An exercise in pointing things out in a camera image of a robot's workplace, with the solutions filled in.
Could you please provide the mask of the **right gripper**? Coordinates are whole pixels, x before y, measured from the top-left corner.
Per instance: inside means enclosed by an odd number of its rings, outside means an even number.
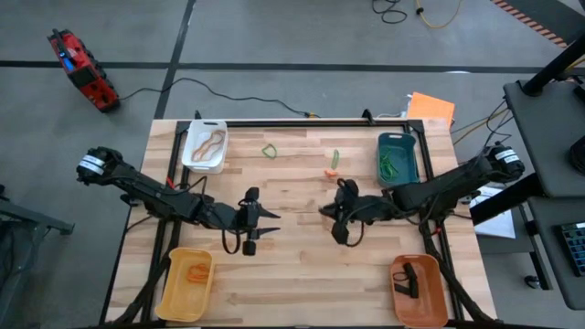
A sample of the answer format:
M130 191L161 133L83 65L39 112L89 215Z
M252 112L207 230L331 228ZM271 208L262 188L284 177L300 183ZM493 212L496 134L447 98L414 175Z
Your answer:
M394 218L394 203L388 196L360 196L353 179L338 178L336 182L338 189L334 203L320 206L319 213L334 220L331 233L338 244L350 245L350 223L360 223L360 236L354 242L354 245L358 245L364 237L366 226Z

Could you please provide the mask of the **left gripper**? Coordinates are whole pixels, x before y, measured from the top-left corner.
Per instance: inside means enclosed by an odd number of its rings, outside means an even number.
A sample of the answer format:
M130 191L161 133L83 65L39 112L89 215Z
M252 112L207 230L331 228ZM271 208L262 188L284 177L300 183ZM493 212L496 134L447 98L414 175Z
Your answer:
M280 218L279 215L271 213L258 202L259 196L259 188L251 187L239 201L239 210L223 203L217 203L211 208L215 224L221 230L222 247L228 254L235 254L239 249L242 249L244 256L254 256L257 249L255 239L260 239L262 235L281 229L257 228L259 218ZM227 232L236 236L234 250L229 249Z

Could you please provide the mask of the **white plastic basket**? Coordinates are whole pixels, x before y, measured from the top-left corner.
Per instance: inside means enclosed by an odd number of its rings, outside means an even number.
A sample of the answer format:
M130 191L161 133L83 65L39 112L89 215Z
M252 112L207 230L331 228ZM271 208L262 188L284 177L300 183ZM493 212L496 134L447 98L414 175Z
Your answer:
M219 174L228 150L229 133L225 121L193 120L187 129L182 165L200 174Z

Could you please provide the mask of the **teal plastic basket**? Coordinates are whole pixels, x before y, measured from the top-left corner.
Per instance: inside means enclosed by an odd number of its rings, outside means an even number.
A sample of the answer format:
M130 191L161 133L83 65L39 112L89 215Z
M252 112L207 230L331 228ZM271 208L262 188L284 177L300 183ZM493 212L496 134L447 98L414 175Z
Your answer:
M416 139L405 133L382 133L378 137L377 167L378 183L383 187L400 186L420 181L414 146ZM385 181L380 177L379 157L380 150L384 147L392 147L395 152L394 166L399 174L392 181Z

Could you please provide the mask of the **yellow plastic basket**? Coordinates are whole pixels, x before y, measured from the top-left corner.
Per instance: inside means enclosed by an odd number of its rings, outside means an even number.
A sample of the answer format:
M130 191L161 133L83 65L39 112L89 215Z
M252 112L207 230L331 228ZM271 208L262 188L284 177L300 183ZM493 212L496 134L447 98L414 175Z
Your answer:
M193 323L207 310L214 277L212 254L202 249L176 248L170 254L170 268L161 302L154 313L163 320ZM186 279L191 265L205 263L210 268L206 284Z

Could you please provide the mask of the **orange plastic basket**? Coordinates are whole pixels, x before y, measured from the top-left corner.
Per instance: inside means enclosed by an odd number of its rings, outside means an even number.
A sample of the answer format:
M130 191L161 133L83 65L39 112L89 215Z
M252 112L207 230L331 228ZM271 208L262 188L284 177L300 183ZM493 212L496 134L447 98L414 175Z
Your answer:
M394 281L392 274L404 271L403 264L409 262L416 272L419 298L413 299L394 290L394 284L408 287L408 280ZM448 322L448 311L441 281L441 272L436 259L426 254L400 255L389 267L389 288L394 301L394 311L399 321L411 328L439 328Z

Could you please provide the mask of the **orange paper sheet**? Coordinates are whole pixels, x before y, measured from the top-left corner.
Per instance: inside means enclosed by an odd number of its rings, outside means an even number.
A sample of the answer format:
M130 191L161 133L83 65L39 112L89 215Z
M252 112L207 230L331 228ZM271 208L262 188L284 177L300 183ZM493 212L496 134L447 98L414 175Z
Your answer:
M452 127L455 104L432 96L413 92L407 110L408 118L444 119Z

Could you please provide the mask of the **white paper sheet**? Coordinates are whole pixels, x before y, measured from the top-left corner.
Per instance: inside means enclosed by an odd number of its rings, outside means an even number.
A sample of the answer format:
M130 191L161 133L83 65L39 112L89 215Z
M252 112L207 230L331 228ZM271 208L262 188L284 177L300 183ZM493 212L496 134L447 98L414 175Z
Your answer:
M495 196L501 192L501 189L490 186L482 186L479 188L479 192L480 195L471 200L470 207L475 207L477 204L484 202L492 196ZM486 235L505 239L514 239L516 237L511 210L507 210L506 212L503 212L494 218L488 219L481 224L475 224L474 230L478 235Z

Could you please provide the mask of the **black metal bar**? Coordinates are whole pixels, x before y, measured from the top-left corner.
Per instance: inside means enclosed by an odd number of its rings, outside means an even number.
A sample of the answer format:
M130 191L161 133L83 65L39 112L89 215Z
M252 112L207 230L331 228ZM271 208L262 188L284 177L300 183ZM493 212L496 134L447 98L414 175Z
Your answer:
M479 225L507 210L516 207L532 196L543 196L544 192L536 174L528 175L501 192L490 196L470 208L473 224Z

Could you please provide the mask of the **grey metal stand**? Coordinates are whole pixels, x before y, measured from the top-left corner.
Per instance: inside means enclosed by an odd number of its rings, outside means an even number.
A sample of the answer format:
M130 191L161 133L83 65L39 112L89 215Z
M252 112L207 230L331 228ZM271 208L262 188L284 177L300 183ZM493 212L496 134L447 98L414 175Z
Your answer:
M13 203L0 184L0 327L22 291L23 280L36 262L44 237L51 230L70 235L74 227Z

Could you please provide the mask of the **grey side desk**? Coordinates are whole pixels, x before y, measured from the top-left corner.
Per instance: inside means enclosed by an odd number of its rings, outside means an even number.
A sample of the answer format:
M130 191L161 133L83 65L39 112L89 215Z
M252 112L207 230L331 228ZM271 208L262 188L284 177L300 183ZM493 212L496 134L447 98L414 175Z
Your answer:
M527 199L533 222L565 304L585 311L585 276L574 274L561 246L561 225L585 222L585 175L569 163L569 148L585 136L585 102L575 85L554 82L528 96L518 82L504 86L542 192Z

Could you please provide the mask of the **keyboard with coloured keys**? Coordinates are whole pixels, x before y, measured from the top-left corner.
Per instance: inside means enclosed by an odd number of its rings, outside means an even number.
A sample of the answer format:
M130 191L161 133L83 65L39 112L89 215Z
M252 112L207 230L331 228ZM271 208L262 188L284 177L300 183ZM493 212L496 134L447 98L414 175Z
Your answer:
M577 277L585 277L585 222L560 225L560 245Z

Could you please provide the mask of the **black round object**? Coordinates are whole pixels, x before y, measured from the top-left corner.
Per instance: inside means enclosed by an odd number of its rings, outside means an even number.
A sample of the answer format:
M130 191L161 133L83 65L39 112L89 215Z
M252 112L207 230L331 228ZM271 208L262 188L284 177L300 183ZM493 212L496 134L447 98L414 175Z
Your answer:
M581 175L585 175L585 135L569 148L569 163Z

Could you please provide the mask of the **black slanted pole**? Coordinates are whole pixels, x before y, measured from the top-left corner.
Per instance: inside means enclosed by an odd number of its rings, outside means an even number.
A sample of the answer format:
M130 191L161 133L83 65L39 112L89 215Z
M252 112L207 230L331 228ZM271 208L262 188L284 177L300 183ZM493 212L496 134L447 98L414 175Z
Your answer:
M560 55L549 62L531 80L522 84L522 91L528 96L539 95L545 85L577 62L583 55L585 55L585 32L567 46Z

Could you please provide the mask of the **black metal table frame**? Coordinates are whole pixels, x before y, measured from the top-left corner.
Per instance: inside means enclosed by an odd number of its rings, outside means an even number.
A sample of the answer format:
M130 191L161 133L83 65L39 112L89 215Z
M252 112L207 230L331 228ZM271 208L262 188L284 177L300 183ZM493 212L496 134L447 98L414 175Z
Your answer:
M376 326L400 328L389 290L389 267L402 254L424 250L416 227L407 221L365 228L358 246L344 247L331 237L332 222L318 208L332 201L335 180L325 175L334 149L344 178L356 180L364 194L376 195L376 145L384 132L412 133L422 178L457 164L444 122L382 119L275 119L229 121L229 147L222 173L212 175L207 193L236 205L256 186L261 204L280 218L264 218L281 228L257 243L254 256L228 254L215 230L157 224L141 207L128 217L117 267L102 320L118 318L146 282L155 250L171 239L184 248L203 249L215 263L207 310L197 322L207 327ZM278 151L264 156L268 143Z

